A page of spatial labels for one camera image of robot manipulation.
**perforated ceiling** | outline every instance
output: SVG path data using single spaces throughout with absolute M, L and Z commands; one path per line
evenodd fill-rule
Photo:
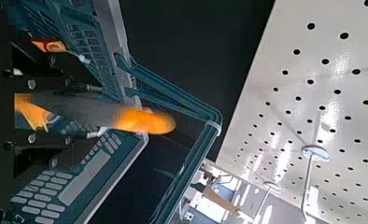
M 368 0 L 276 0 L 217 164 L 300 206 L 306 145 L 332 158 L 310 213 L 368 223 Z

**white ceiling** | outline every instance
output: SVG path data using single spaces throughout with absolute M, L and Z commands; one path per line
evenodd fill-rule
M 368 223 L 366 5 L 276 0 L 217 159 L 249 182 L 274 180 L 299 206 L 301 148 L 324 147 L 332 160 L 313 164 L 312 214 L 329 223 Z

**dark background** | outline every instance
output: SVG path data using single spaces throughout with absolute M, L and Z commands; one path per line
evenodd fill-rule
M 223 132 L 208 158 L 215 161 L 272 9 L 273 0 L 120 0 L 129 48 L 147 68 L 223 115 Z M 91 223 L 149 223 L 174 172 L 204 124 L 173 113 L 177 129 L 152 135 L 134 165 Z

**metal rod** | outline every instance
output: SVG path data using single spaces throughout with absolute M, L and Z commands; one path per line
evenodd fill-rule
M 268 188 L 268 190 L 265 193 L 265 196 L 263 196 L 261 205 L 260 205 L 259 209 L 257 210 L 256 216 L 254 217 L 254 220 L 257 219 L 257 216 L 260 214 L 260 212 L 261 212 L 261 210 L 263 208 L 263 205 L 265 204 L 266 199 L 268 198 L 268 195 L 269 195 L 270 192 L 271 192 L 271 188 Z
M 304 219 L 307 220 L 306 212 L 305 212 L 305 200 L 307 196 L 307 192 L 309 191 L 310 186 L 310 175 L 312 174 L 312 163 L 313 163 L 313 156 L 315 154 L 311 154 L 309 157 L 309 162 L 306 170 L 306 179 L 305 179 L 305 186 L 304 186 L 304 195 L 301 201 L 301 211 L 303 212 Z

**orange object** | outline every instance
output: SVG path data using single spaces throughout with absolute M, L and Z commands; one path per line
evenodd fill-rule
M 176 123 L 171 116 L 153 113 L 149 108 L 126 107 L 120 112 L 113 128 L 134 133 L 164 134 L 172 132 Z
M 65 44 L 58 39 L 32 38 L 32 44 L 37 46 L 42 52 L 67 52 Z
M 16 93 L 15 111 L 18 111 L 24 115 L 33 130 L 36 130 L 37 127 L 43 127 L 46 131 L 48 131 L 46 120 L 50 112 L 37 105 L 30 104 L 30 102 L 30 94 Z

